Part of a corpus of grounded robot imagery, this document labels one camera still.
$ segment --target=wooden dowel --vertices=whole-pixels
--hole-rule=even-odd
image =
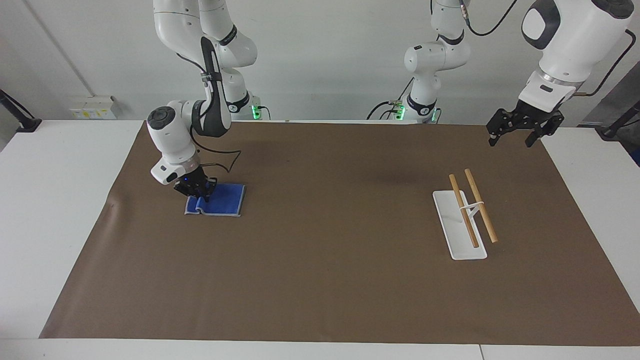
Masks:
[[[467,213],[467,209],[462,208],[465,205],[465,203],[462,201],[462,195],[460,195],[460,188],[458,187],[456,176],[454,174],[449,175],[449,180],[451,181],[451,186],[453,186],[453,192],[456,194],[456,199],[458,200],[458,207],[460,207],[462,220],[464,220],[465,225],[467,226],[467,232],[471,237],[471,243],[475,248],[480,247],[480,244],[478,244],[478,239],[476,238],[476,233],[474,232],[474,228],[471,226],[471,219],[469,219],[469,214]]]
[[[474,193],[474,197],[476,198],[476,202],[481,202],[482,197],[480,197],[480,191],[476,185],[476,180],[474,180],[474,176],[471,175],[470,169],[465,169],[465,174],[467,175],[467,180],[469,180],[469,185],[471,185],[471,191]],[[493,228],[493,224],[491,223],[491,219],[489,218],[489,213],[486,210],[486,206],[484,203],[478,204],[480,208],[480,214],[482,215],[482,219],[484,220],[484,226],[486,226],[486,231],[489,233],[489,238],[492,243],[498,242],[498,235],[495,233],[495,229]]]

